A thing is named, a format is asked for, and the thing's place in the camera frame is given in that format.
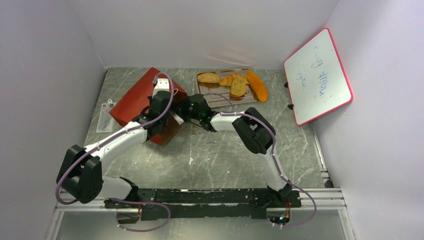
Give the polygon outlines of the metal baking tray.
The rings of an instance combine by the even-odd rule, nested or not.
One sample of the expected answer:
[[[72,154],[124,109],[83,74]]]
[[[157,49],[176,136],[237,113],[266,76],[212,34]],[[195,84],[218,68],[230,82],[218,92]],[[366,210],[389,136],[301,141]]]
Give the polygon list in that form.
[[[211,108],[217,107],[226,107],[239,104],[249,104],[259,102],[259,99],[252,89],[250,85],[247,86],[246,93],[241,97],[235,98],[230,96],[230,86],[222,86],[219,83],[204,83],[198,80],[201,74],[205,73],[213,73],[218,75],[221,79],[229,77],[233,74],[239,74],[243,77],[247,76],[248,70],[251,70],[249,67],[241,67],[241,68],[229,68],[229,69],[218,69],[218,70],[210,70],[210,71],[201,71],[197,72],[194,75],[194,83],[196,94],[204,95],[208,105]]]

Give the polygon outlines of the metal tongs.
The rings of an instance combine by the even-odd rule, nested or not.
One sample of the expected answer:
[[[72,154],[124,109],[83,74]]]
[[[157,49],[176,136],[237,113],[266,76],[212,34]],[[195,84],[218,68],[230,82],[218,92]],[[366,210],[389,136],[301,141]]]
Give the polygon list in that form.
[[[179,124],[182,125],[185,121],[175,112],[171,111],[170,112],[171,116],[174,118],[174,120]]]

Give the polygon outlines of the red brown paper bag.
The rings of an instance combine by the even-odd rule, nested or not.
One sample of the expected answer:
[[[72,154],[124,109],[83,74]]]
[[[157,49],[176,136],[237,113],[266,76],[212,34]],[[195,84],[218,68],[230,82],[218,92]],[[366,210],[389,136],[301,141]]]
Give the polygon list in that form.
[[[159,72],[158,69],[151,67],[111,109],[109,113],[119,125],[124,127],[148,106],[148,96],[154,89],[153,80]],[[164,132],[153,136],[150,141],[160,146],[166,145],[180,129],[180,124],[174,117],[169,116]]]

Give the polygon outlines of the tan fake bread roll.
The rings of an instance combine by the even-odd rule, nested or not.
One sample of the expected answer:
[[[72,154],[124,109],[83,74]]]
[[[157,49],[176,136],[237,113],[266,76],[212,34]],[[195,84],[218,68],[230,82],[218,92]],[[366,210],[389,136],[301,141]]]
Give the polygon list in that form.
[[[221,78],[219,75],[215,73],[206,72],[206,73],[199,74],[197,76],[197,81],[200,83],[219,84],[221,81]]]

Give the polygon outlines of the yellow fake bread slice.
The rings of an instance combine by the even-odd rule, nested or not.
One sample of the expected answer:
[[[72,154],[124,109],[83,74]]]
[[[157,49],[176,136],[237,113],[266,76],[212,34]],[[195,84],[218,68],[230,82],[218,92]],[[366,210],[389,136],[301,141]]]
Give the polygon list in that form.
[[[233,81],[236,77],[236,73],[233,73],[227,77],[224,77],[220,80],[219,84],[224,87],[230,87],[233,84]]]

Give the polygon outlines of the speckled fake toast slice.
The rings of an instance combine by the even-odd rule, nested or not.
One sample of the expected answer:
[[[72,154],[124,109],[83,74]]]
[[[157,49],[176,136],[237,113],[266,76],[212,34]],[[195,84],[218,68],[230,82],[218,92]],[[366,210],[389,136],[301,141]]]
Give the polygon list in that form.
[[[236,74],[231,84],[230,96],[239,98],[243,96],[248,88],[249,82],[243,76]]]

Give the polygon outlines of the orange fake bread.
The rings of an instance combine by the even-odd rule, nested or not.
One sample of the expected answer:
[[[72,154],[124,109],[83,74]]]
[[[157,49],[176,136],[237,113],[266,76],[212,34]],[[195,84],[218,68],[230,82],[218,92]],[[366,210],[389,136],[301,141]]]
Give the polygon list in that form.
[[[246,77],[258,100],[260,102],[266,102],[268,100],[268,90],[261,78],[252,70],[247,71]]]

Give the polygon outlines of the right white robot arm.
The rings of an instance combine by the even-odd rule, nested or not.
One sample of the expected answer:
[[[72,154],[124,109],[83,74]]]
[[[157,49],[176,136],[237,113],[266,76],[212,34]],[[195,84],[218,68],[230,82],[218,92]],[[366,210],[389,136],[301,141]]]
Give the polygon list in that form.
[[[293,185],[276,154],[276,131],[256,108],[249,107],[241,112],[215,111],[198,93],[176,104],[172,110],[185,122],[198,121],[206,131],[236,132],[251,153],[263,157],[270,202],[275,207],[282,207],[288,202]]]

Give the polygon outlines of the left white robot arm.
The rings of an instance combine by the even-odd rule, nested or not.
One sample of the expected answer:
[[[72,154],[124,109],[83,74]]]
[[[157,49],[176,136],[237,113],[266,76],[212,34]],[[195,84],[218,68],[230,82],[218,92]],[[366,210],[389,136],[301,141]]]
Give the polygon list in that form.
[[[105,176],[104,168],[130,148],[163,133],[173,101],[172,92],[155,91],[146,111],[117,132],[85,147],[77,144],[70,147],[56,179],[56,199],[67,205],[60,197],[60,191],[65,190],[74,197],[69,204],[87,204],[96,198],[109,198],[118,199],[126,208],[134,207],[139,200],[138,187],[124,177]]]

